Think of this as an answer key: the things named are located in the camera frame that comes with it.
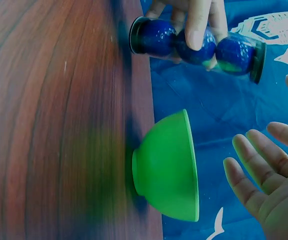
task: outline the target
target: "plastic container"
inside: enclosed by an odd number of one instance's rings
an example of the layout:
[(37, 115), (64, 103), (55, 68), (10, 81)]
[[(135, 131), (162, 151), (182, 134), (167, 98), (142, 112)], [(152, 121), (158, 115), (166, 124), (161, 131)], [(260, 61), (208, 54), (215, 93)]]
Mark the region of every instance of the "plastic container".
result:
[(266, 56), (266, 44), (237, 33), (228, 32), (217, 41), (214, 33), (219, 31), (207, 27), (202, 48), (190, 49), (185, 41), (185, 30), (177, 32), (171, 21), (138, 17), (129, 31), (129, 47), (134, 54), (204, 66), (210, 71), (243, 76), (258, 84)]

